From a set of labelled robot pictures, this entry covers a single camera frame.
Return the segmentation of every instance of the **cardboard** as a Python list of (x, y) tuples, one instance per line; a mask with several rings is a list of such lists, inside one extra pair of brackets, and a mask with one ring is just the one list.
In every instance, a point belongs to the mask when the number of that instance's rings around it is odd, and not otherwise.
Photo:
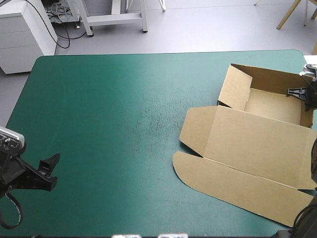
[(181, 180), (194, 190), (290, 227), (313, 198), (291, 187), (183, 152), (174, 154), (173, 164)]
[(292, 226), (314, 189), (310, 129), (313, 110), (287, 89), (305, 87), (297, 74), (232, 64), (219, 106), (191, 108), (180, 140), (203, 158), (177, 152), (176, 173), (187, 185)]

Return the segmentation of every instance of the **floor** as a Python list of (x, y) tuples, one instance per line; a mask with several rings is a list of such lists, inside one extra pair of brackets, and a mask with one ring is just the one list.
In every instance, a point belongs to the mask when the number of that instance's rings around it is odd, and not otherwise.
[[(94, 37), (71, 41), (56, 55), (138, 54), (297, 49), (310, 55), (317, 40), (317, 21), (304, 23), (305, 1), (297, 7), (281, 30), (276, 26), (293, 0), (166, 0), (162, 12), (158, 0), (146, 0), (148, 33), (140, 24), (94, 27)], [(110, 0), (86, 1), (90, 15), (108, 13)], [(315, 10), (309, 3), (308, 16)], [(131, 11), (139, 10), (135, 0)], [(60, 25), (58, 33), (65, 35)], [(71, 37), (84, 31), (68, 24)], [(60, 39), (59, 43), (67, 45)], [(5, 75), (0, 70), (0, 125), (5, 126), (28, 73)]]

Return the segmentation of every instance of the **green table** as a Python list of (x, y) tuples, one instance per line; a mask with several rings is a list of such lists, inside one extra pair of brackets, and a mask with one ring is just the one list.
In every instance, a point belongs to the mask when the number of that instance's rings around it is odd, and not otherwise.
[[(284, 229), (192, 190), (173, 170), (174, 152), (188, 150), (179, 141), (187, 110), (216, 104), (230, 63), (297, 73), (305, 61), (298, 51), (39, 58), (7, 127), (24, 134), (23, 158), (33, 166), (61, 154), (59, 181), (51, 193), (14, 190), (25, 220), (0, 234), (270, 236)], [(13, 222), (7, 204), (1, 199)]]

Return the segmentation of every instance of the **black cable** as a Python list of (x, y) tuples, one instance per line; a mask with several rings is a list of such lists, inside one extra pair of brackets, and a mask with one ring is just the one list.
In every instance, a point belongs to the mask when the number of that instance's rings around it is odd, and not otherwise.
[[(55, 18), (58, 17), (58, 15), (56, 15), (56, 14), (54, 14), (54, 13), (52, 13), (52, 12), (47, 11), (46, 13), (47, 13), (47, 14), (52, 14), (52, 16), (50, 16), (50, 19), (53, 18), (53, 17), (55, 17)], [(58, 33), (56, 33), (56, 34), (57, 34), (58, 36), (60, 36), (61, 38), (64, 38), (64, 39), (76, 40), (76, 39), (82, 38), (82, 37), (86, 34), (86, 32), (84, 32), (81, 36), (78, 36), (78, 37), (64, 37), (64, 36), (61, 36), (61, 35), (58, 34)]]
[(309, 212), (307, 212), (306, 214), (304, 214), (302, 216), (302, 214), (308, 210), (310, 210), (311, 212), (311, 209), (314, 209), (314, 208), (317, 208), (317, 204), (313, 204), (313, 205), (309, 205), (307, 207), (305, 207), (302, 211), (300, 211), (298, 213), (298, 215), (296, 216), (295, 218), (295, 221), (294, 221), (294, 225), (293, 225), (293, 228), (292, 230), (290, 231), (290, 234), (291, 234), (291, 238), (296, 234), (297, 230), (298, 230), (298, 226), (299, 224), (301, 223), (302, 220), (304, 220), (304, 218), (309, 214)]
[(3, 214), (2, 212), (0, 211), (0, 225), (5, 228), (5, 229), (8, 229), (8, 230), (11, 230), (13, 228), (16, 228), (17, 226), (19, 226), (21, 224), (21, 222), (23, 221), (23, 210), (22, 210), (22, 207), (21, 207), (21, 204), (18, 202), (18, 200), (16, 200), (15, 197), (12, 196), (12, 194), (10, 193), (11, 191), (11, 186), (9, 187), (8, 191), (5, 193), (6, 197), (15, 205), (16, 209), (18, 210), (18, 213), (19, 213), (19, 220), (17, 222), (16, 225), (8, 225), (4, 219), (3, 219)]
[(52, 36), (52, 34), (51, 34), (51, 32), (50, 32), (48, 26), (46, 25), (44, 19), (42, 18), (41, 14), (40, 14), (39, 11), (36, 9), (36, 7), (34, 7), (34, 5), (33, 5), (32, 3), (30, 3), (28, 0), (25, 0), (25, 1), (28, 2), (28, 3), (34, 8), (34, 10), (38, 13), (38, 15), (40, 16), (41, 20), (43, 21), (43, 23), (44, 23), (44, 25), (45, 25), (45, 27), (46, 27), (46, 29), (47, 29), (49, 35), (50, 35), (51, 38), (53, 39), (53, 41), (54, 41), (59, 47), (61, 47), (61, 48), (63, 48), (63, 49), (69, 48), (69, 46), (70, 46), (70, 38), (69, 38), (68, 31), (67, 31), (65, 25), (62, 23), (62, 24), (63, 24), (63, 27), (64, 27), (64, 29), (65, 29), (65, 31), (66, 31), (66, 34), (67, 34), (67, 36), (68, 36), (68, 46), (67, 46), (67, 47), (61, 46), (59, 43), (57, 43), (57, 41), (56, 41), (56, 40), (54, 39), (54, 37)]
[(71, 37), (71, 38), (67, 38), (67, 37), (61, 36), (61, 35), (59, 35), (59, 34), (57, 34), (57, 35), (58, 35), (59, 37), (61, 37), (61, 38), (64, 38), (64, 39), (76, 40), (76, 39), (82, 38), (85, 34), (86, 34), (86, 32), (84, 32), (81, 36)]

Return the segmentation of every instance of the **drawer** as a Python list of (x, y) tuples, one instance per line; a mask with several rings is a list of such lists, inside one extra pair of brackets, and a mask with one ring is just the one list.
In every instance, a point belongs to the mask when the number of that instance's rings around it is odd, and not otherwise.
[(0, 18), (0, 34), (21, 31), (30, 31), (22, 16)]
[(1, 49), (0, 67), (5, 73), (29, 72), (42, 55), (39, 46)]
[(36, 45), (37, 42), (30, 31), (0, 34), (0, 49)]

